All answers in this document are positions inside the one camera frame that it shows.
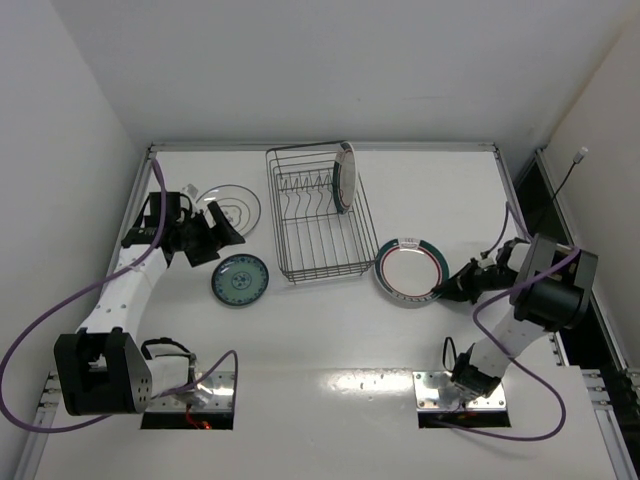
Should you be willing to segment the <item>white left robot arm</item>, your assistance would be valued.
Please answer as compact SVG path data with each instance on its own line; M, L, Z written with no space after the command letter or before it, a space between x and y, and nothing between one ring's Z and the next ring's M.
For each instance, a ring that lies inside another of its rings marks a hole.
M222 248L243 243L215 201L205 209L182 206L182 194L147 197L119 249L118 272L73 334L62 334L54 357L62 396L72 416L142 413L161 396L199 400L196 356L152 356L136 336L152 291L173 257L193 267L218 259Z

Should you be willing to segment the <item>green red rimmed plate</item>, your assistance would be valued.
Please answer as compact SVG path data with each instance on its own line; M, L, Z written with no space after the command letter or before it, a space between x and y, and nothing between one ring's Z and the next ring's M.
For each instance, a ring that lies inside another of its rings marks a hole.
M346 141L339 144L332 173L332 197L339 214L351 209L357 192L358 169L354 147Z
M439 299L436 288L449 279L448 262L433 244L415 238L394 238L378 251L374 275L379 287L394 300L426 306Z

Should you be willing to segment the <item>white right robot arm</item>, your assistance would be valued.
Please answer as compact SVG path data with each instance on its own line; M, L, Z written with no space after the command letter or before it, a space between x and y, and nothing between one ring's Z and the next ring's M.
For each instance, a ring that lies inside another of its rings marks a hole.
M471 259L434 288L440 299L473 305L486 292L500 291L509 299L503 319L455 361L451 383L465 401L490 396L512 361L533 342L582 321L598 261L596 254L551 237L516 237L495 257Z

